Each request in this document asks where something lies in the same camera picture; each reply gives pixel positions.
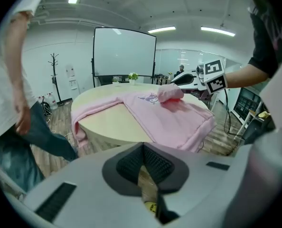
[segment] flower pot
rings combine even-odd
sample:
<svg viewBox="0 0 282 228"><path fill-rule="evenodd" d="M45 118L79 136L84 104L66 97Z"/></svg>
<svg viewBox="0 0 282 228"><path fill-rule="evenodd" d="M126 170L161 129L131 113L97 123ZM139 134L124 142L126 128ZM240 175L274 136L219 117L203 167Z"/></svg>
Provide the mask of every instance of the flower pot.
<svg viewBox="0 0 282 228"><path fill-rule="evenodd" d="M134 85L136 84L136 80L135 80L135 79L130 79L130 84L131 84L132 86L134 86Z"/></svg>

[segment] person in white shirt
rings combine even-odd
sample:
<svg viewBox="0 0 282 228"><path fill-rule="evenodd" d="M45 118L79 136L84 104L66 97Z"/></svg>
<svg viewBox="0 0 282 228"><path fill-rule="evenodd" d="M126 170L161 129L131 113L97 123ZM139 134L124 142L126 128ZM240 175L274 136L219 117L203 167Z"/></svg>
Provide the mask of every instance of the person in white shirt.
<svg viewBox="0 0 282 228"><path fill-rule="evenodd" d="M40 2L19 0L0 28L0 166L26 192L44 179L30 144L68 161L77 158L64 136L51 133L22 68L27 26Z"/></svg>

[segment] hand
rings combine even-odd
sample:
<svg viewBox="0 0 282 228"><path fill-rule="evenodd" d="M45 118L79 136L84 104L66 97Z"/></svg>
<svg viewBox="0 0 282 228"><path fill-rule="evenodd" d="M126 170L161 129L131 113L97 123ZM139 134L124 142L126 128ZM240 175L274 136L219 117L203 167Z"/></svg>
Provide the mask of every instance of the hand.
<svg viewBox="0 0 282 228"><path fill-rule="evenodd" d="M14 92L14 107L19 115L15 124L16 131L20 135L27 134L30 130L31 117L27 100L22 91Z"/></svg>

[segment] potted plant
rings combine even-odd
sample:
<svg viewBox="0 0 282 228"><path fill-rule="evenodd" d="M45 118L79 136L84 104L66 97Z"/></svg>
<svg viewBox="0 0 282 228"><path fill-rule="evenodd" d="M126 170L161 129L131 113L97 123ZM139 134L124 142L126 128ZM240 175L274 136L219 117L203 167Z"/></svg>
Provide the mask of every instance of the potted plant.
<svg viewBox="0 0 282 228"><path fill-rule="evenodd" d="M171 76L172 74L173 74L172 72L169 72L169 80L170 80L170 76Z"/></svg>
<svg viewBox="0 0 282 228"><path fill-rule="evenodd" d="M130 84L132 85L132 86L134 86L135 84L136 84L136 80L138 79L138 74L136 74L136 73L130 73L130 74L128 74L128 79L130 80Z"/></svg>
<svg viewBox="0 0 282 228"><path fill-rule="evenodd" d="M113 77L112 82L113 82L113 85L114 85L115 87L119 86L119 80L118 80L118 77Z"/></svg>

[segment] green plant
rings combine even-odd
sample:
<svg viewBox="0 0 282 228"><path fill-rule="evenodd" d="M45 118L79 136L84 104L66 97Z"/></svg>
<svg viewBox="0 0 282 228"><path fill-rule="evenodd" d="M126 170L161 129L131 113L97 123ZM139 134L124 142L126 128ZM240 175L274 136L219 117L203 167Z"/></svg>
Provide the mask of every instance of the green plant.
<svg viewBox="0 0 282 228"><path fill-rule="evenodd" d="M136 74L136 73L130 73L130 74L128 74L128 79L137 80L138 77L139 77L139 75Z"/></svg>

